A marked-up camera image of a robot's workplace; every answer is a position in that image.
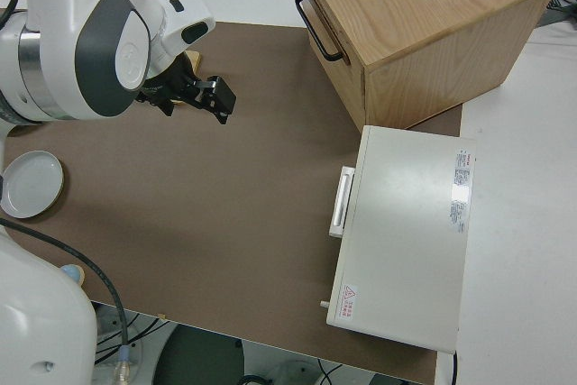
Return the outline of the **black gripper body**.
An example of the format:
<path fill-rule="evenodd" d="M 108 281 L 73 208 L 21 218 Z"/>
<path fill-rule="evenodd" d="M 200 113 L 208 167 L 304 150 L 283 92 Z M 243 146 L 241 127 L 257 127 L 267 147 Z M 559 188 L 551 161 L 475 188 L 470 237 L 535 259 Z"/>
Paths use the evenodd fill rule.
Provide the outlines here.
<path fill-rule="evenodd" d="M 192 68 L 186 54 L 178 55 L 175 60 L 158 76 L 147 78 L 135 100 L 156 106 L 163 100 L 170 99 L 183 102 L 195 108 L 212 108 L 213 101 L 204 94 L 204 89 L 197 87 L 202 82 Z"/>

